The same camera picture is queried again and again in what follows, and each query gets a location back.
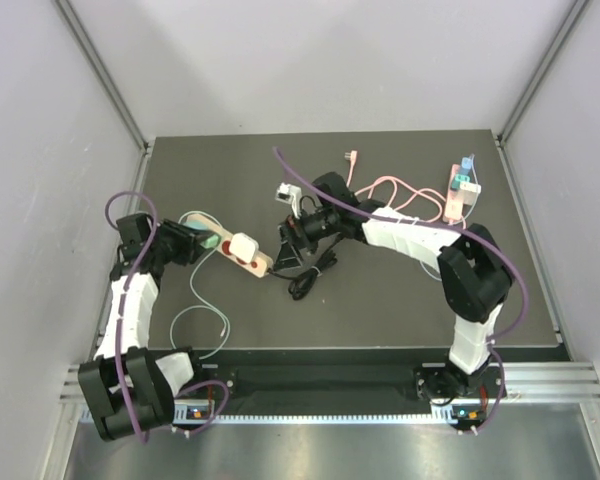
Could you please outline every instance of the small white box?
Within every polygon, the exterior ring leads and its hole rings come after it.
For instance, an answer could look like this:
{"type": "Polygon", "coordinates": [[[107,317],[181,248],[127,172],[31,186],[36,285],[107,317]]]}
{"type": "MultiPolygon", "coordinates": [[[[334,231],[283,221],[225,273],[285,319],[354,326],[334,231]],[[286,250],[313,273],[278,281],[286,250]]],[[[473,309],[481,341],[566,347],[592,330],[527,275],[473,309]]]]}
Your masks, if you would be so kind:
{"type": "Polygon", "coordinates": [[[231,255],[245,263],[253,262],[259,249],[258,242],[245,233],[236,233],[229,243],[231,255]]]}
{"type": "Polygon", "coordinates": [[[475,183],[460,182],[458,191],[462,195],[462,203],[465,205],[473,205],[478,199],[478,195],[482,191],[482,187],[475,183]]]}
{"type": "Polygon", "coordinates": [[[300,218],[300,199],[302,198],[302,189],[289,183],[281,183],[276,190],[276,200],[291,205],[293,216],[300,218]]]}

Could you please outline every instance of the gray wall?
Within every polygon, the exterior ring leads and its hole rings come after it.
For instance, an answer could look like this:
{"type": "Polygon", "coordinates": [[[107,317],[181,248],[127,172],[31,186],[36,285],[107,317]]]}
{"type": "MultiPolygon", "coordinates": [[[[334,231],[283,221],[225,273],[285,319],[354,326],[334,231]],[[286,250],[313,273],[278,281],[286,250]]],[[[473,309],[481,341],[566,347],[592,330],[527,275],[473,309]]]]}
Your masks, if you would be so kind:
{"type": "Polygon", "coordinates": [[[502,128],[565,0],[73,0],[145,135],[502,128]]]}
{"type": "Polygon", "coordinates": [[[600,375],[600,0],[509,144],[564,324],[600,375]]]}
{"type": "Polygon", "coordinates": [[[0,2],[0,479],[31,479],[92,338],[139,153],[50,0],[0,2]]]}

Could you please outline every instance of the metal track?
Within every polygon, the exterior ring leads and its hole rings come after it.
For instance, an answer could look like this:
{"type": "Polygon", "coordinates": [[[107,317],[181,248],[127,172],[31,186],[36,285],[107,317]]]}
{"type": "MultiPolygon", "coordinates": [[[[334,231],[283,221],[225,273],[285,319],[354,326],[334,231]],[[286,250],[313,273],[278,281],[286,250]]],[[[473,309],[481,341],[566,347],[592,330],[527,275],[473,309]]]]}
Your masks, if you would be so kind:
{"type": "Polygon", "coordinates": [[[518,216],[520,217],[522,230],[524,231],[524,235],[529,246],[529,251],[531,253],[531,259],[533,260],[533,265],[538,272],[540,288],[542,288],[542,294],[547,302],[547,306],[549,307],[549,314],[551,316],[551,321],[553,323],[554,330],[556,331],[558,341],[565,344],[570,358],[576,361],[585,360],[585,358],[575,348],[574,342],[571,341],[572,339],[568,331],[568,326],[561,321],[564,318],[564,314],[560,308],[560,304],[557,301],[556,288],[551,280],[551,275],[549,275],[548,267],[543,260],[544,256],[542,255],[542,249],[540,247],[540,243],[538,242],[538,235],[536,234],[536,229],[533,226],[533,221],[529,215],[528,205],[524,200],[524,196],[520,188],[520,182],[518,180],[519,176],[515,165],[513,164],[511,156],[509,155],[509,151],[504,144],[497,139],[494,140],[498,149],[498,153],[500,154],[502,167],[504,168],[505,175],[507,176],[509,189],[513,195],[513,201],[516,205],[518,216]]]}
{"type": "MultiPolygon", "coordinates": [[[[505,374],[509,394],[503,403],[600,403],[600,382],[591,363],[505,363],[505,374]]],[[[72,366],[67,373],[60,402],[84,404],[77,366],[72,366]]],[[[470,405],[477,402],[458,399],[453,403],[470,405]]]]}
{"type": "Polygon", "coordinates": [[[38,475],[40,480],[64,478],[83,409],[84,407],[78,404],[61,405],[52,441],[38,475]]]}

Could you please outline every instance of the pink cable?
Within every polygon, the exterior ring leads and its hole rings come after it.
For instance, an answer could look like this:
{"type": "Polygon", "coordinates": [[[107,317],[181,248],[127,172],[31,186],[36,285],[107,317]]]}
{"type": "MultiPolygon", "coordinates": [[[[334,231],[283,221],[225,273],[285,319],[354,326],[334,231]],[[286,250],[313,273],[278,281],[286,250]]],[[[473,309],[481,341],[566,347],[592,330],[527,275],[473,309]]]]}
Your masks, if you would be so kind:
{"type": "MultiPolygon", "coordinates": [[[[351,179],[353,178],[353,170],[355,168],[356,162],[351,161],[350,165],[349,165],[349,176],[347,178],[347,186],[349,186],[351,184],[351,179]]],[[[371,185],[369,185],[368,187],[362,188],[360,190],[358,190],[356,192],[356,195],[360,195],[362,193],[365,192],[369,192],[368,197],[367,198],[371,198],[371,196],[373,195],[374,190],[376,189],[376,187],[384,182],[391,182],[393,184],[393,193],[391,194],[391,197],[389,198],[389,201],[387,202],[387,206],[390,207],[391,204],[393,203],[393,201],[396,198],[396,195],[398,194],[398,184],[402,185],[403,187],[411,190],[411,192],[413,192],[413,194],[411,195],[411,197],[409,197],[409,199],[404,202],[402,205],[398,206],[397,208],[395,208],[394,210],[396,211],[400,211],[403,208],[407,207],[416,197],[420,196],[423,198],[426,198],[427,200],[429,200],[430,202],[434,203],[437,207],[438,207],[438,214],[435,217],[432,217],[428,220],[423,220],[426,223],[433,223],[436,222],[440,219],[440,217],[442,217],[442,214],[444,212],[444,207],[442,206],[442,204],[436,200],[435,198],[427,195],[427,193],[436,195],[438,198],[440,198],[443,202],[446,203],[447,199],[444,195],[442,195],[440,192],[438,192],[437,190],[433,189],[433,188],[421,188],[421,189],[416,189],[414,187],[412,187],[411,185],[409,185],[407,182],[405,182],[404,180],[401,180],[398,177],[394,177],[393,175],[385,175],[382,177],[377,178],[371,185]]],[[[467,228],[467,223],[464,219],[464,217],[462,217],[461,219],[462,221],[462,228],[467,228]]]]}

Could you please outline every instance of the power strip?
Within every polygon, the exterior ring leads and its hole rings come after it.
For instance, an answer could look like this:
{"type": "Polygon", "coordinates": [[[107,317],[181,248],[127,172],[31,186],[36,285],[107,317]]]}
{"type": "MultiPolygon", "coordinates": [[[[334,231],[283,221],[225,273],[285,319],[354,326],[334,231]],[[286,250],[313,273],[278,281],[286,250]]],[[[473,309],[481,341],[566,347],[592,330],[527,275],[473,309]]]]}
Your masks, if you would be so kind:
{"type": "Polygon", "coordinates": [[[231,239],[233,238],[233,233],[225,230],[218,224],[209,220],[204,215],[200,215],[199,213],[194,213],[187,217],[187,222],[199,222],[202,223],[205,227],[211,230],[214,233],[217,233],[220,236],[220,243],[216,250],[231,260],[236,265],[240,265],[249,273],[255,275],[258,278],[262,278],[267,275],[267,270],[269,270],[273,266],[273,260],[268,255],[258,251],[254,257],[254,259],[250,263],[243,262],[235,255],[233,255],[229,251],[229,246],[231,245],[231,239]]]}
{"type": "Polygon", "coordinates": [[[447,188],[447,203],[444,206],[444,215],[442,219],[447,223],[456,223],[462,220],[462,208],[464,207],[463,195],[459,190],[451,189],[451,182],[460,170],[460,165],[454,164],[451,167],[451,176],[449,177],[449,186],[447,188]]]}

